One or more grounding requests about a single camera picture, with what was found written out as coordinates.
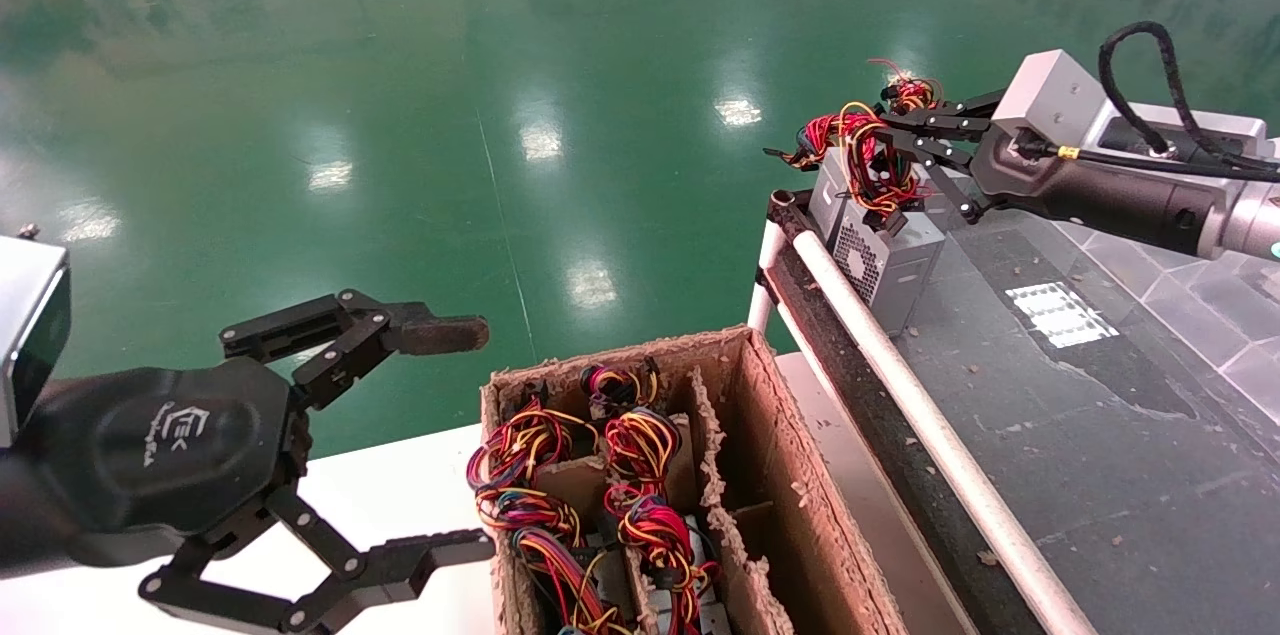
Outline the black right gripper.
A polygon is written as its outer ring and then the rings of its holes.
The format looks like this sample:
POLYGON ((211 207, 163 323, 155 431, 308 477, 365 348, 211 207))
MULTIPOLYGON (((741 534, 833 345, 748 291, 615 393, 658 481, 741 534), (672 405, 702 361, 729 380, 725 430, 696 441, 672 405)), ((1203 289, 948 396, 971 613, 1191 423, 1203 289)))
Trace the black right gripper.
POLYGON ((1029 160, 1001 132, 987 134, 972 160, 965 149, 936 140, 982 138, 1001 99, 1002 91, 992 91, 906 114, 886 111, 881 122, 890 128, 888 147, 922 166, 961 219, 980 219, 991 206, 1015 207, 1199 259, 1217 259, 1231 247, 1233 192, 1224 184, 1224 166, 1088 149, 1079 157, 1029 160), (975 186, 963 187, 952 174, 975 186))

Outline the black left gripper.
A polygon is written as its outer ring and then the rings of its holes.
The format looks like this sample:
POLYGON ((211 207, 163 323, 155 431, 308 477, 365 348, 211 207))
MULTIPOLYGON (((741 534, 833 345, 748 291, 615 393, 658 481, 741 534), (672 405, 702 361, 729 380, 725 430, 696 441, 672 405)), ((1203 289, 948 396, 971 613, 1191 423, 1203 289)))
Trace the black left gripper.
POLYGON ((342 291, 238 323, 227 358, 314 356, 284 376, 251 360, 210 369, 132 369, 58 382, 40 399, 40 484, 59 507, 70 562, 122 567, 174 557, 140 598, 165 615, 242 634, 338 634, 366 609, 417 599, 439 570, 490 559, 480 529, 356 551, 296 493, 308 416, 392 355, 480 351, 483 316, 438 316, 421 301, 342 291), (328 568, 296 600, 204 580, 219 558, 282 524, 328 568))

